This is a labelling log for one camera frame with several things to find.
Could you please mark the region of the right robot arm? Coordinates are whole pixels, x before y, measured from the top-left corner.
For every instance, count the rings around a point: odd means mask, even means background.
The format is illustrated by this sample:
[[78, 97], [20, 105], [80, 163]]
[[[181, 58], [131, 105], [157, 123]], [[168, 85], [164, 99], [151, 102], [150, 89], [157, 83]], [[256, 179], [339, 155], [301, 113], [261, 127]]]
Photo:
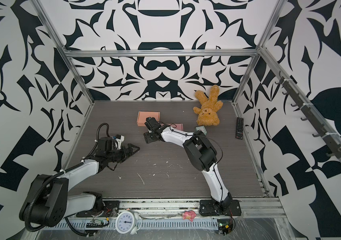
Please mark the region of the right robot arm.
[[211, 199], [199, 201], [201, 216], [241, 216], [239, 201], [233, 199], [219, 173], [217, 151], [210, 138], [201, 131], [188, 133], [176, 130], [170, 125], [159, 123], [153, 117], [146, 119], [145, 126], [148, 128], [148, 132], [144, 133], [147, 144], [161, 141], [182, 147], [192, 166], [202, 172]]

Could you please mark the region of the orange cardboard box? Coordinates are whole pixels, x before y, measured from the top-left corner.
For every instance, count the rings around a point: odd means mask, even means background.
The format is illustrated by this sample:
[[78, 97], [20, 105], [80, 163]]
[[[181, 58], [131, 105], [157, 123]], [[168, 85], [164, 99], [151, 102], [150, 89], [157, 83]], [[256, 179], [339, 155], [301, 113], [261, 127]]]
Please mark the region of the orange cardboard box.
[[160, 120], [160, 112], [145, 112], [139, 111], [137, 118], [137, 125], [139, 127], [144, 127], [147, 118], [155, 118], [156, 121]]

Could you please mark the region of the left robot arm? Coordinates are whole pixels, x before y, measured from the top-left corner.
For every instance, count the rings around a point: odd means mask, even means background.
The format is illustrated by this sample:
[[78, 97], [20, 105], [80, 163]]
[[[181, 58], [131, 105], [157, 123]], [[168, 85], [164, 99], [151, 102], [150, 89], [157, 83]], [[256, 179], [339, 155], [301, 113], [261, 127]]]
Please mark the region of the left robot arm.
[[54, 227], [62, 219], [67, 220], [80, 212], [101, 216], [105, 212], [102, 194], [83, 192], [69, 196], [69, 191], [104, 169], [114, 171], [110, 164], [121, 164], [138, 153], [140, 147], [133, 144], [123, 144], [124, 136], [100, 137], [102, 123], [96, 133], [95, 144], [91, 151], [81, 159], [81, 162], [66, 170], [60, 170], [55, 175], [38, 175], [31, 184], [30, 190], [19, 213], [19, 219], [24, 222], [29, 232], [37, 232], [45, 227]]

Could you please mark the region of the pink cardboard box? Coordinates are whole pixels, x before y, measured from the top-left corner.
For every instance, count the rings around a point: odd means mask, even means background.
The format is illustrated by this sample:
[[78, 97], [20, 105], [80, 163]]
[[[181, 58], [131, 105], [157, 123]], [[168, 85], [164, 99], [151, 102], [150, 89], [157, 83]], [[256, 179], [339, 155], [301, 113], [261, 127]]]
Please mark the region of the pink cardboard box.
[[183, 124], [164, 124], [161, 123], [162, 125], [162, 129], [166, 129], [171, 127], [172, 129], [176, 130], [176, 131], [182, 131], [183, 132]]

